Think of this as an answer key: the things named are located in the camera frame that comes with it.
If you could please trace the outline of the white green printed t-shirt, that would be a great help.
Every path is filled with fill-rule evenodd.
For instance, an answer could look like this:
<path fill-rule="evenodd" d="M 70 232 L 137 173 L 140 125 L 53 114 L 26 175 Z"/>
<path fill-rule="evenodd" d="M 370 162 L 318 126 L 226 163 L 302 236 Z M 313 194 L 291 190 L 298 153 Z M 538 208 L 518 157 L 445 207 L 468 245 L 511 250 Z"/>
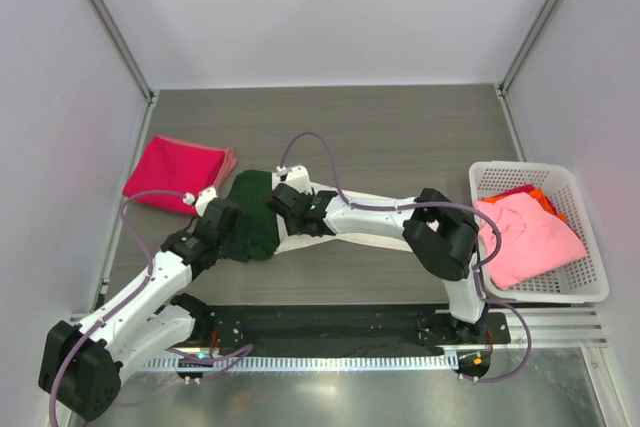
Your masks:
<path fill-rule="evenodd" d="M 328 234 L 311 236 L 306 232 L 291 235 L 283 222 L 267 206 L 273 186 L 270 172 L 247 170 L 237 174 L 227 199 L 241 210 L 231 239 L 221 248 L 220 257 L 241 263 L 262 262 L 274 255 L 311 247 L 333 240 L 409 252 L 400 240 L 372 234 Z"/>

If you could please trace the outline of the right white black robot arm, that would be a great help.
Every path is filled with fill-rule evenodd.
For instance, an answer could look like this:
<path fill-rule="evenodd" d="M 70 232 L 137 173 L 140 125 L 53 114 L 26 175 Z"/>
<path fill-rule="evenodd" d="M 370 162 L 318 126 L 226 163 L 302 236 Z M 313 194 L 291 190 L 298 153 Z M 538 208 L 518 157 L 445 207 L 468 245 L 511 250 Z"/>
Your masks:
<path fill-rule="evenodd" d="M 462 342 L 487 330 L 487 303 L 477 292 L 471 260 L 477 252 L 474 214 L 434 189 L 416 198 L 341 197 L 332 190 L 301 192 L 278 184 L 266 206 L 283 222 L 288 238 L 352 240 L 356 236 L 406 244 L 424 269 L 443 282 L 449 300 L 450 326 Z"/>

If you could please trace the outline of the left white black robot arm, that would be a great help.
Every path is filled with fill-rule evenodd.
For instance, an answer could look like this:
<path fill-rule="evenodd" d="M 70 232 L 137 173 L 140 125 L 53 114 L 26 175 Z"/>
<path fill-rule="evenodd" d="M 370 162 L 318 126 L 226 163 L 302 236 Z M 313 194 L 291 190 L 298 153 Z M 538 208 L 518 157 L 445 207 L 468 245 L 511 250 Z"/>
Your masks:
<path fill-rule="evenodd" d="M 78 323 L 61 320 L 49 330 L 38 385 L 50 396 L 50 425 L 58 423 L 58 405 L 86 421 L 97 419 L 158 353 L 211 338 L 209 307 L 183 290 L 215 265 L 240 215 L 228 199 L 198 199 L 194 227 L 169 235 L 115 297 Z"/>

